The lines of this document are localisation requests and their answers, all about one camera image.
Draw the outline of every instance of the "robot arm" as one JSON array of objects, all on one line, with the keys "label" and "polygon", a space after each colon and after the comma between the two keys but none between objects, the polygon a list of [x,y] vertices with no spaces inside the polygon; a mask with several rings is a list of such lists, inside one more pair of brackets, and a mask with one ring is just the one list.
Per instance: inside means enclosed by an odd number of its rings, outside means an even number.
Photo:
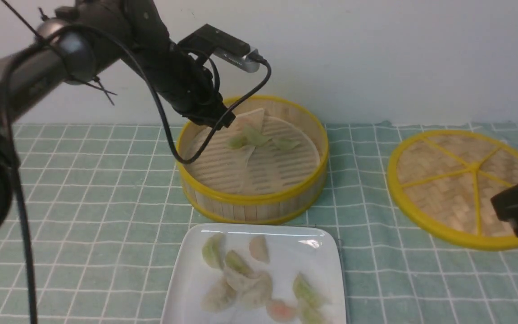
[{"label": "robot arm", "polygon": [[[255,72],[263,60],[247,43],[210,25],[175,44],[152,0],[76,0],[74,6],[57,8],[55,15],[55,18],[43,16],[43,24],[37,29],[43,38],[66,31],[52,39],[52,48],[37,51],[8,79],[2,78],[6,66],[39,43],[0,59],[0,88],[4,84],[2,79],[8,80],[11,103],[6,107],[0,96],[0,225],[10,208],[9,166],[16,154],[4,135],[3,112],[14,122],[59,84],[90,82],[122,59],[140,76],[146,76],[154,90],[183,117],[198,125],[220,129],[229,127],[235,115],[223,104],[218,80],[213,83],[213,73],[203,64],[209,55],[215,54],[246,72]],[[110,35],[130,49],[134,59],[112,40],[89,29],[69,29],[76,25]]]}]

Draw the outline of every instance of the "yellow rim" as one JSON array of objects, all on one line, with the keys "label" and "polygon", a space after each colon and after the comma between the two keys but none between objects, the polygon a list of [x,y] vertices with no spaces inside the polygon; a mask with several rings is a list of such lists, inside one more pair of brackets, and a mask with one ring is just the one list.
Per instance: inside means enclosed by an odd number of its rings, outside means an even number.
[{"label": "yellow rim", "polygon": [[[236,101],[237,99],[238,98],[229,98],[229,99],[225,100],[224,103],[225,103],[225,105],[229,105],[230,103]],[[300,105],[297,105],[296,103],[293,103],[291,101],[281,99],[278,97],[253,96],[247,100],[273,100],[273,101],[278,101],[281,103],[286,103],[286,104],[292,105],[293,107],[306,113],[309,117],[311,117],[311,119],[313,119],[313,121],[315,121],[315,123],[317,123],[319,130],[323,134],[323,139],[324,139],[323,142],[325,143],[325,147],[323,148],[323,158],[321,159],[321,163],[319,164],[319,166],[315,170],[315,172],[313,174],[311,174],[311,176],[309,176],[303,182],[301,182],[289,189],[280,191],[279,193],[273,193],[273,194],[270,193],[267,195],[257,195],[257,196],[235,195],[235,194],[231,194],[231,193],[227,194],[227,193],[222,193],[220,191],[211,189],[207,186],[204,186],[199,181],[195,180],[195,178],[193,178],[193,176],[191,176],[191,174],[189,174],[189,172],[187,172],[187,170],[185,169],[185,166],[183,164],[179,164],[178,165],[179,174],[181,175],[181,178],[183,179],[183,181],[188,183],[196,191],[198,191],[198,192],[202,193],[203,195],[206,195],[207,197],[212,198],[216,201],[221,201],[223,203],[232,203],[235,205],[243,205],[243,206],[245,206],[245,205],[247,205],[247,206],[248,205],[267,205],[270,203],[277,203],[279,201],[284,201],[286,199],[290,199],[291,197],[295,197],[298,194],[305,191],[305,189],[308,189],[311,186],[313,186],[313,183],[315,183],[315,181],[319,178],[319,176],[325,172],[325,168],[327,166],[327,160],[329,158],[329,141],[327,140],[327,132],[325,131],[325,128],[323,127],[323,125],[321,125],[321,123],[319,122],[317,117],[315,117],[315,115],[313,115],[309,110],[305,109],[304,107],[301,107]],[[189,127],[190,124],[191,124],[191,122],[189,121],[188,123],[185,124],[185,126],[183,126],[183,129],[181,129],[181,133],[179,134],[179,139],[177,140],[177,149],[178,150],[181,147],[181,139],[183,138],[183,133],[185,133],[185,130],[187,129],[187,127]]]},{"label": "yellow rim", "polygon": [[[455,156],[454,154],[448,152],[444,148],[441,148],[437,144],[434,144],[433,142],[426,139],[430,136],[435,135],[464,135],[468,137],[477,138],[483,141],[490,142],[494,144],[497,148],[494,150],[494,152],[491,152],[487,155],[487,157],[479,162],[476,166],[469,166],[466,162],[461,160],[459,157]],[[404,188],[409,186],[402,186],[401,183],[399,183],[399,179],[397,178],[397,162],[399,161],[399,158],[401,157],[401,154],[413,143],[417,141],[425,141],[428,144],[435,145],[439,150],[441,150],[444,154],[447,154],[448,156],[451,156],[455,160],[458,160],[462,164],[466,166],[465,170],[462,171],[456,171],[456,172],[450,172],[446,175],[436,176],[436,177],[430,177],[427,179],[423,179],[417,182],[414,182],[414,185],[418,185],[420,183],[425,183],[432,181],[434,179],[439,178],[445,178],[447,176],[452,176],[455,174],[460,174],[463,172],[471,172],[474,174],[474,193],[476,199],[476,208],[477,208],[477,231],[481,233],[481,215],[479,210],[479,197],[478,197],[478,190],[477,190],[477,172],[482,174],[483,176],[490,178],[492,180],[495,180],[497,182],[503,183],[505,185],[512,186],[511,183],[506,183],[505,181],[498,179],[490,174],[486,174],[486,172],[479,171],[479,167],[485,160],[490,158],[493,153],[495,153],[499,149],[504,149],[508,153],[512,154],[516,158],[518,158],[518,151],[512,148],[511,146],[508,146],[502,142],[496,141],[493,138],[487,137],[485,135],[481,135],[478,133],[471,133],[469,131],[463,131],[463,130],[434,130],[434,131],[427,131],[425,133],[420,133],[418,135],[414,135],[412,137],[409,137],[405,141],[401,142],[399,146],[393,151],[391,154],[391,158],[389,159],[389,166],[387,167],[387,186],[389,187],[389,192],[391,193],[391,196],[393,197],[393,200],[401,211],[405,213],[413,222],[415,222],[420,228],[423,228],[427,232],[430,232],[431,234],[434,234],[434,236],[441,238],[442,240],[446,240],[448,242],[451,242],[453,244],[457,244],[459,246],[464,246],[466,248],[474,248],[478,250],[488,250],[488,251],[498,251],[498,250],[508,250],[510,248],[517,248],[518,247],[518,238],[516,236],[502,236],[502,237],[490,237],[490,236],[481,236],[481,235],[475,235],[475,234],[467,234],[465,232],[460,232],[458,230],[454,230],[452,228],[449,228],[445,226],[442,223],[439,223],[438,221],[434,220],[433,218],[429,217],[423,211],[419,209],[407,197]]]},{"label": "yellow rim", "polygon": [[319,191],[317,191],[317,194],[315,195],[315,197],[307,205],[305,205],[305,207],[302,207],[298,211],[293,212],[284,217],[279,217],[278,219],[264,220],[264,221],[239,221],[239,220],[226,219],[223,216],[212,213],[211,211],[208,211],[208,210],[204,209],[203,207],[201,207],[195,200],[191,199],[191,196],[189,196],[189,194],[185,191],[185,188],[183,188],[183,193],[185,194],[185,197],[187,197],[187,200],[189,200],[191,205],[193,205],[193,207],[195,209],[197,209],[197,211],[199,211],[203,216],[207,217],[208,219],[211,219],[212,221],[216,221],[218,223],[279,225],[279,224],[286,223],[286,222],[296,218],[297,216],[301,215],[306,210],[308,210],[309,207],[311,207],[311,205],[313,205],[313,203],[315,203],[315,201],[317,201],[317,199],[323,192],[324,188],[325,188],[325,185],[321,186],[321,188],[319,188]]}]

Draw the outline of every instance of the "bamboo steamer lid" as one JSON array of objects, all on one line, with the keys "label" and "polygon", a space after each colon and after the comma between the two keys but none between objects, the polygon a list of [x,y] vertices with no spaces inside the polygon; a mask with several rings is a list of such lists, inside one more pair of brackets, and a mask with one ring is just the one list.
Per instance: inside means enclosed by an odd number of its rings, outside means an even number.
[{"label": "bamboo steamer lid", "polygon": [[397,147],[387,180],[401,210],[435,236],[480,250],[518,246],[490,201],[518,183],[518,152],[510,146],[469,131],[428,131]]}]

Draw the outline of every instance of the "grid pattern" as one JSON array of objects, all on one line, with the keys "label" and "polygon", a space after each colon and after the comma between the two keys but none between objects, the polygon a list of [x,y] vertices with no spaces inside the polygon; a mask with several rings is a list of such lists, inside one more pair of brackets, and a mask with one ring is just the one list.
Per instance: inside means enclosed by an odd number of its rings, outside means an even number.
[{"label": "grid pattern", "polygon": [[[518,148],[518,124],[467,129]],[[289,225],[341,247],[350,323],[518,323],[518,249],[476,252],[411,223],[386,189],[391,152],[435,126],[327,125],[315,205]],[[180,127],[174,127],[175,138]],[[183,196],[160,127],[19,125],[42,324],[155,324],[187,230],[208,220]],[[0,229],[0,324],[26,324],[16,212]]]}]

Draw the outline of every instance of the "white plate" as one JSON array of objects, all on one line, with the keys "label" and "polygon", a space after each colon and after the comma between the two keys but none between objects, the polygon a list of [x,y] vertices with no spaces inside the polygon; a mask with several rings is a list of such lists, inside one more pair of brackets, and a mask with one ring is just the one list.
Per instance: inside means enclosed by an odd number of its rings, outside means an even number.
[{"label": "white plate", "polygon": [[[171,275],[163,310],[163,324],[266,324],[274,323],[265,307],[247,311],[234,304],[213,314],[201,309],[201,300],[210,286],[222,277],[201,255],[203,244],[215,233],[226,235],[224,251],[235,250],[254,270],[269,271],[273,279],[273,298],[296,306],[292,285],[297,273],[304,274],[322,295],[330,300],[321,308],[333,324],[346,324],[343,276],[337,245],[324,230],[308,227],[240,224],[201,224],[189,230]],[[253,260],[249,240],[264,234],[269,248],[269,265]]]}]

